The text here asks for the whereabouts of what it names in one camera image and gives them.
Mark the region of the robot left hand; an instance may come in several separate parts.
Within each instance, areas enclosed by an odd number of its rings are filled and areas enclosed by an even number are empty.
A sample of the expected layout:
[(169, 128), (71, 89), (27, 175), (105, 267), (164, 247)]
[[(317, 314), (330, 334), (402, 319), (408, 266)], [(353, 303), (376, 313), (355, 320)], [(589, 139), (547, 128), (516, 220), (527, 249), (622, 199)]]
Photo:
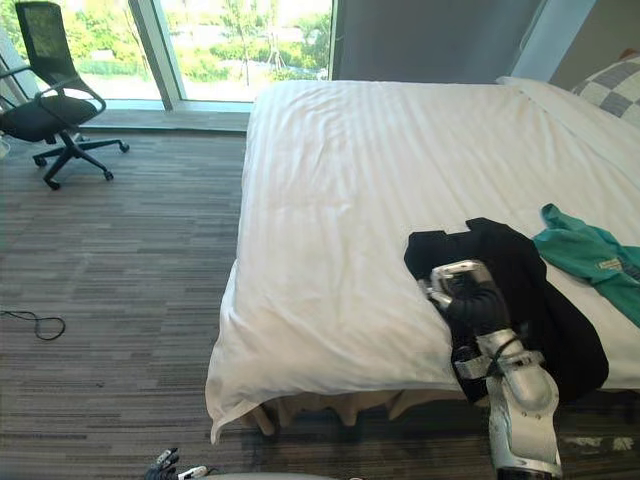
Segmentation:
[(209, 468), (197, 466), (182, 473), (177, 472), (176, 464), (179, 460), (178, 449), (170, 448), (164, 450), (156, 460), (148, 467), (144, 480), (186, 480), (205, 477)]

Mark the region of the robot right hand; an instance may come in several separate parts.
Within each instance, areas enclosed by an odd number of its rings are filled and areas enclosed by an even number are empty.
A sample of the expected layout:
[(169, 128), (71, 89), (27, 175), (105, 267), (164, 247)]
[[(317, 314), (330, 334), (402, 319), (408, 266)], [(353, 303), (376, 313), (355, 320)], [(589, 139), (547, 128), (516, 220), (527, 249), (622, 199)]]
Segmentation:
[(482, 336), (511, 328), (504, 297), (478, 260), (435, 267), (418, 285), (451, 329)]

